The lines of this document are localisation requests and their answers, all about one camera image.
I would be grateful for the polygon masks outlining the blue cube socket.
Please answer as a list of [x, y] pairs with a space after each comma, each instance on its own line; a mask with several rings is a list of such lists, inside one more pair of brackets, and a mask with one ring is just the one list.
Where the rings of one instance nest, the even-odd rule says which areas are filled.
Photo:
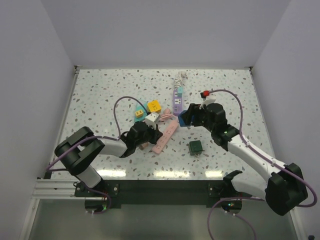
[[186, 122], [186, 112], [187, 110], [183, 110], [179, 115], [178, 115], [178, 121], [179, 121], [179, 125], [180, 127], [190, 127], [191, 123], [187, 123]]

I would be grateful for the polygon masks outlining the pink power strip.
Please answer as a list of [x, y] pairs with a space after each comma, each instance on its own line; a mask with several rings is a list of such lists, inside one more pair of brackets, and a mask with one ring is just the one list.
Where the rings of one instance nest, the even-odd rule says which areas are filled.
[[172, 135], [175, 133], [179, 127], [179, 123], [176, 120], [171, 121], [163, 132], [163, 135], [159, 138], [156, 145], [153, 146], [152, 151], [155, 154], [160, 154], [164, 147], [167, 145], [168, 141], [171, 139]]

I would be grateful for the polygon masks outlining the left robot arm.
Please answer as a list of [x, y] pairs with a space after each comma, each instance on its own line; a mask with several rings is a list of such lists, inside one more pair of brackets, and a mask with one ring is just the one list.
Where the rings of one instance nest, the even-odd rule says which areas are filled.
[[162, 137], [158, 125], [149, 126], [138, 121], [118, 140], [107, 136], [96, 136], [85, 126], [61, 142], [54, 150], [56, 161], [86, 186], [92, 196], [99, 196], [104, 190], [101, 175], [91, 166], [98, 155], [127, 158], [136, 148], [145, 143], [155, 145]]

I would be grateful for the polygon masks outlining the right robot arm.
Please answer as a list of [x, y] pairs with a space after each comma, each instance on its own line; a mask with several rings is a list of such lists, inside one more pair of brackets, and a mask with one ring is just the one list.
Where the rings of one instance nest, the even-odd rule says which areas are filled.
[[192, 103], [179, 115], [179, 120], [181, 126], [204, 127], [216, 145], [243, 160], [264, 180], [259, 183], [231, 175], [222, 185], [227, 196], [233, 197], [240, 192], [260, 198], [280, 216], [307, 199], [307, 187], [301, 181], [301, 168], [295, 163], [287, 165], [277, 159], [267, 162], [269, 155], [250, 144], [236, 127], [228, 123], [222, 105]]

